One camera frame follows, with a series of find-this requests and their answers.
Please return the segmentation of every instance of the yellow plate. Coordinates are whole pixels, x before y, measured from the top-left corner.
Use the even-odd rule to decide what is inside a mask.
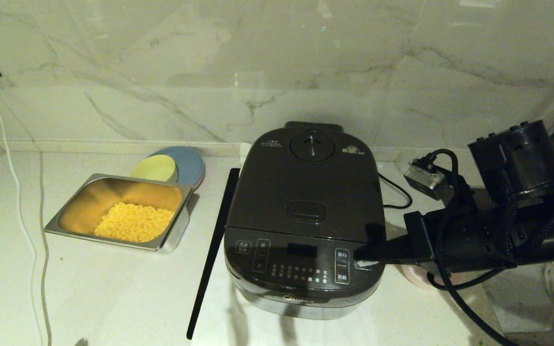
[[[176,183],[178,180],[176,162],[167,155],[150,156],[134,167],[130,177]]]

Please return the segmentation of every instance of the kitchen counter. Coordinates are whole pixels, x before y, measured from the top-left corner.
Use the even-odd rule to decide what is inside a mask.
[[[13,153],[23,186],[23,213],[34,241],[40,229],[92,173],[127,175],[145,155]],[[192,341],[185,337],[217,219],[229,168],[238,158],[205,158],[206,179],[196,191],[191,220],[178,248],[161,255],[46,234],[49,248],[45,295],[52,344],[123,345],[455,345],[495,343],[447,293],[411,284],[388,265],[376,292],[351,315],[332,321],[280,317],[242,298],[218,254]],[[442,208],[407,186],[404,163],[379,162],[379,170],[414,197],[408,210],[386,210],[388,235],[403,234],[403,214]],[[474,167],[460,167],[466,178]],[[385,203],[403,197],[382,182]],[[31,252],[15,215],[15,188],[0,157],[0,345],[38,344],[28,283]],[[38,248],[38,261],[44,260]],[[39,305],[39,274],[36,280]],[[480,316],[499,324],[482,287],[462,291]]]

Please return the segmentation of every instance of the marble backsplash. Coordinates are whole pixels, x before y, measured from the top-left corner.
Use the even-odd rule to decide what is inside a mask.
[[[554,0],[0,0],[0,71],[11,138],[465,148],[554,122]]]

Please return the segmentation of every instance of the white power cord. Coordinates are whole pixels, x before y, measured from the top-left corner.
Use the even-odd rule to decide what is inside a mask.
[[[44,337],[42,335],[42,328],[38,321],[38,311],[36,309],[35,305],[35,299],[33,294],[33,279],[35,278],[36,273],[36,262],[38,259],[38,252],[36,250],[36,246],[33,244],[33,241],[31,241],[31,236],[29,236],[29,232],[27,231],[27,227],[25,226],[25,221],[23,219],[23,214],[20,207],[20,180],[18,180],[18,176],[16,175],[16,170],[14,169],[14,165],[12,162],[12,155],[10,152],[10,147],[7,143],[7,136],[6,136],[6,126],[4,125],[3,117],[1,116],[0,112],[0,124],[1,124],[1,133],[4,138],[4,146],[6,147],[6,156],[8,161],[8,166],[10,167],[10,172],[12,173],[14,184],[16,184],[16,209],[17,209],[17,217],[18,217],[18,224],[20,225],[20,228],[23,230],[23,234],[25,235],[25,240],[29,244],[29,247],[31,248],[31,281],[29,283],[29,297],[31,298],[31,307],[33,308],[33,319],[35,322],[35,327],[37,330],[37,333],[39,335],[40,345],[44,344]]]

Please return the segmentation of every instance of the yellow corn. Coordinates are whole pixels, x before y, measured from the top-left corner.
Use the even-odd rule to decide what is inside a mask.
[[[101,217],[95,235],[145,243],[165,230],[174,212],[119,202]]]

